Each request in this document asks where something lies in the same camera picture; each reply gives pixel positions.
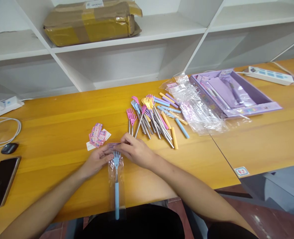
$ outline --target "purple handle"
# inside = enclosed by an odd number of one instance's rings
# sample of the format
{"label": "purple handle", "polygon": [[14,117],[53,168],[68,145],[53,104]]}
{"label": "purple handle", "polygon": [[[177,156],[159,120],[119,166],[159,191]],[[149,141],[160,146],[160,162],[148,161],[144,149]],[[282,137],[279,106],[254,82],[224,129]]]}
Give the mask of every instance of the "purple handle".
{"label": "purple handle", "polygon": [[169,99],[172,99],[176,105],[179,105],[178,102],[173,98],[171,97],[171,95],[169,95],[168,93],[166,93],[166,96],[169,98]]}
{"label": "purple handle", "polygon": [[159,101],[161,101],[161,102],[163,102],[163,103],[166,103],[166,104],[168,104],[168,102],[167,102],[167,101],[165,101],[165,100],[162,100],[162,99],[160,99],[160,98],[157,98],[157,97],[155,97],[155,100],[159,100]]}
{"label": "purple handle", "polygon": [[175,103],[172,103],[170,100],[168,100],[166,97],[162,97],[163,100],[165,100],[167,103],[171,104],[173,107],[178,108],[178,105],[176,105]]}

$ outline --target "package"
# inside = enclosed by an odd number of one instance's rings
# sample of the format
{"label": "package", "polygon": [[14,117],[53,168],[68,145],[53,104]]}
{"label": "package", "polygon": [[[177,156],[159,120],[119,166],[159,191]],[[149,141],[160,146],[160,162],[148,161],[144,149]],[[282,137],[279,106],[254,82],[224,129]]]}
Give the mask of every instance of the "package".
{"label": "package", "polygon": [[44,31],[56,46],[132,37],[141,32],[134,15],[143,14],[129,0],[59,4],[46,17]]}
{"label": "package", "polygon": [[125,192],[124,192],[124,161],[121,154],[114,150],[119,143],[109,143],[108,149],[113,152],[114,159],[108,162],[110,209],[115,213],[109,214],[110,220],[125,220]]}
{"label": "package", "polygon": [[221,117],[260,115],[282,107],[233,69],[191,75],[200,97]]}
{"label": "package", "polygon": [[178,102],[189,126],[198,135],[222,133],[228,130],[224,119],[199,96],[185,73],[178,74],[161,86]]}

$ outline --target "yellow handle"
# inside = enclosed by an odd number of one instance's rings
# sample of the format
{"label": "yellow handle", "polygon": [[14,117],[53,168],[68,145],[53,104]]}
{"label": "yellow handle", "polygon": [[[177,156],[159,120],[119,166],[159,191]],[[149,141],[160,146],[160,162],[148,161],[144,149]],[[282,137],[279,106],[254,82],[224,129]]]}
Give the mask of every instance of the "yellow handle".
{"label": "yellow handle", "polygon": [[177,119],[179,119],[179,121],[180,121],[181,123],[183,123],[184,125],[188,125],[187,121],[185,121],[185,120],[183,120],[183,119],[181,119],[181,118],[177,118]]}
{"label": "yellow handle", "polygon": [[167,98],[168,100],[170,100],[172,103],[175,103],[172,99],[170,99],[169,97],[165,96],[163,93],[160,92],[159,94],[160,94],[161,96]]}
{"label": "yellow handle", "polygon": [[164,113],[163,111],[161,111],[160,113],[161,113],[161,115],[163,116],[164,121],[165,121],[166,125],[168,126],[168,129],[171,129],[171,126],[170,126],[170,124],[169,124],[169,122],[168,122],[168,119],[167,119],[165,113]]}
{"label": "yellow handle", "polygon": [[171,135],[173,137],[174,147],[177,150],[178,149],[178,143],[177,143],[177,138],[176,138],[176,133],[175,133],[175,128],[174,127],[171,127]]}
{"label": "yellow handle", "polygon": [[150,118],[148,117],[148,115],[145,115],[145,116],[146,116],[148,122],[150,122],[151,120],[150,120]]}

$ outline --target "person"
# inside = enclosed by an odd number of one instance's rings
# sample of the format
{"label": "person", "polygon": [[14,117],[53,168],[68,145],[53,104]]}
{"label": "person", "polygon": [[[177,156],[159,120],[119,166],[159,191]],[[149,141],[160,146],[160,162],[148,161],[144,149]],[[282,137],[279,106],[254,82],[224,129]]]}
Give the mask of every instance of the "person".
{"label": "person", "polygon": [[[176,167],[129,133],[114,147],[140,167],[162,178],[194,213],[211,222],[208,239],[258,237],[244,218],[218,193],[200,179]],[[92,152],[73,174],[33,203],[0,235],[7,238],[39,238],[73,193],[104,164],[113,159],[108,146]],[[125,220],[110,220],[106,213],[96,216],[79,238],[184,238],[181,220],[172,210],[157,205],[126,209]]]}

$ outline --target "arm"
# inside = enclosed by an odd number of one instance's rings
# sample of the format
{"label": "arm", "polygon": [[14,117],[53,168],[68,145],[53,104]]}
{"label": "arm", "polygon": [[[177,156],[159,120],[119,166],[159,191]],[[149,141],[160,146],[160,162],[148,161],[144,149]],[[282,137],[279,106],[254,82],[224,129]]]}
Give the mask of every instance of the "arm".
{"label": "arm", "polygon": [[195,213],[212,222],[232,222],[255,234],[244,218],[218,193],[200,179],[154,153],[142,140],[126,133],[115,149],[166,181]]}
{"label": "arm", "polygon": [[0,235],[4,238],[39,238],[74,192],[105,163],[114,158],[108,146],[92,152],[88,160],[73,174],[19,215]]}

